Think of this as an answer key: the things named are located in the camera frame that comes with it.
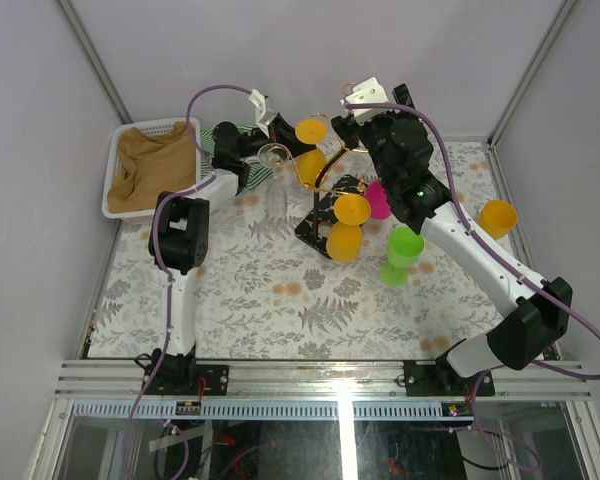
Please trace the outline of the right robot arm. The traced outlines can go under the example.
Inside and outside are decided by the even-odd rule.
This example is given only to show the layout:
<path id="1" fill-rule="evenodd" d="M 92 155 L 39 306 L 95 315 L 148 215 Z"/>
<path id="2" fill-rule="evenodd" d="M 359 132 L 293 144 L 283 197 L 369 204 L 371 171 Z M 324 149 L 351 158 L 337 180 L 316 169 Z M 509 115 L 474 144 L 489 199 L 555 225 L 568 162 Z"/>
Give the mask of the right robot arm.
<path id="1" fill-rule="evenodd" d="M 436 369 L 438 387 L 458 394 L 472 376 L 499 366 L 522 370 L 567 330 L 573 296 L 562 278 L 545 279 L 517 261 L 472 220 L 453 183 L 429 169 L 438 133 L 414 108 L 405 85 L 391 94 L 375 78 L 352 87 L 332 119 L 346 146 L 369 153 L 393 215 L 450 256 L 488 296 L 502 319 L 491 330 L 452 346 Z"/>

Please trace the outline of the gold wine glass rack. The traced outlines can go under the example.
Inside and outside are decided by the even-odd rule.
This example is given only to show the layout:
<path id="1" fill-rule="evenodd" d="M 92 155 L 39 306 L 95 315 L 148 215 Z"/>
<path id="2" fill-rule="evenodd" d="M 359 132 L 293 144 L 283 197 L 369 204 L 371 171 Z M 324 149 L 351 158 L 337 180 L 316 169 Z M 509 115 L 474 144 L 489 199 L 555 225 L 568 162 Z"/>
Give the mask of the gold wine glass rack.
<path id="1" fill-rule="evenodd" d="M 317 117 L 320 119 L 318 114 L 314 114 L 310 117 Z M 340 196 L 346 194 L 359 194 L 363 196 L 363 193 L 367 189 L 367 184 L 362 178 L 356 180 L 350 175 L 344 176 L 343 179 L 336 182 L 336 184 L 334 184 L 331 188 L 327 188 L 324 185 L 324 182 L 328 177 L 328 172 L 345 154 L 351 151 L 352 150 L 346 149 L 341 144 L 340 148 L 336 151 L 336 153 L 333 154 L 331 158 L 326 158 L 326 165 L 319 173 L 313 187 L 306 187 L 300 183 L 294 166 L 295 157 L 291 156 L 291 160 L 288 162 L 293 166 L 299 185 L 305 190 L 311 192 L 313 195 L 313 208 L 295 228 L 295 236 L 304 244 L 316 250 L 328 259 L 331 258 L 326 251 L 327 237 L 332 225 L 337 222 L 334 214 L 334 203 Z"/>

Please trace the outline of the pink plastic wine glass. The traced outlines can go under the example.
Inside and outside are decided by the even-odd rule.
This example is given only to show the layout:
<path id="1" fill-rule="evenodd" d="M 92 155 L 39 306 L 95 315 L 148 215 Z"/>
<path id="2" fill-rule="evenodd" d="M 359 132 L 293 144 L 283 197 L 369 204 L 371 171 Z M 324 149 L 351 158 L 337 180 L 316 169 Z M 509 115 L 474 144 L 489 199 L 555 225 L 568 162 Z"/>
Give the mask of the pink plastic wine glass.
<path id="1" fill-rule="evenodd" d="M 387 195 L 379 180 L 374 180 L 369 184 L 364 197 L 370 205 L 370 217 L 372 219 L 384 220 L 392 215 Z"/>

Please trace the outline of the clear wine glass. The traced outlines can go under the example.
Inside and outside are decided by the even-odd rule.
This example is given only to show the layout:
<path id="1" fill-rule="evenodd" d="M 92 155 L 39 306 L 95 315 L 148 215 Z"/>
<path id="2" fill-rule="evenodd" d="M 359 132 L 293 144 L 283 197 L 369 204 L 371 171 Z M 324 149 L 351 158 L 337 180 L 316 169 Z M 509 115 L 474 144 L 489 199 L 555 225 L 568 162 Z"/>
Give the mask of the clear wine glass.
<path id="1" fill-rule="evenodd" d="M 271 183 L 266 194 L 266 212 L 271 219 L 287 216 L 288 200 L 283 178 L 283 167 L 291 160 L 290 151 L 282 144 L 269 143 L 260 148 L 259 162 L 272 170 Z"/>

